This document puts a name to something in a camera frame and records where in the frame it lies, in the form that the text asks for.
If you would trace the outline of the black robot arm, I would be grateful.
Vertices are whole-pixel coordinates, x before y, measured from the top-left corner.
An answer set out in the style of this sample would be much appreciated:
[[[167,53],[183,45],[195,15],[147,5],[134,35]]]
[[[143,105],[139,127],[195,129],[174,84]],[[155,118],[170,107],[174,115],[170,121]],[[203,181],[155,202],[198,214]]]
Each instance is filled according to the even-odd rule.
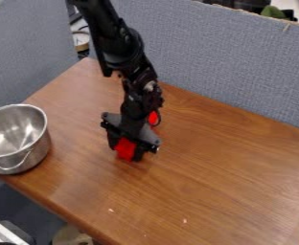
[[[131,162],[159,150],[154,127],[162,122],[163,90],[154,65],[144,53],[139,32],[130,28],[109,0],[72,0],[88,24],[103,74],[118,73],[124,100],[118,113],[101,114],[108,146]]]

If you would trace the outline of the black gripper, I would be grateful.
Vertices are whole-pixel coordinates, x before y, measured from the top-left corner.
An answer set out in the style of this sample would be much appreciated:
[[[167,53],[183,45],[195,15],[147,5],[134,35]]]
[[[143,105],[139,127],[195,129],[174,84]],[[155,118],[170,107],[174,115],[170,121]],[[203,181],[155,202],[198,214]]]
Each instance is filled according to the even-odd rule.
[[[139,162],[148,151],[158,152],[162,139],[147,122],[147,114],[139,109],[122,106],[119,113],[104,112],[101,120],[111,149],[115,149],[122,137],[136,143],[134,162]]]

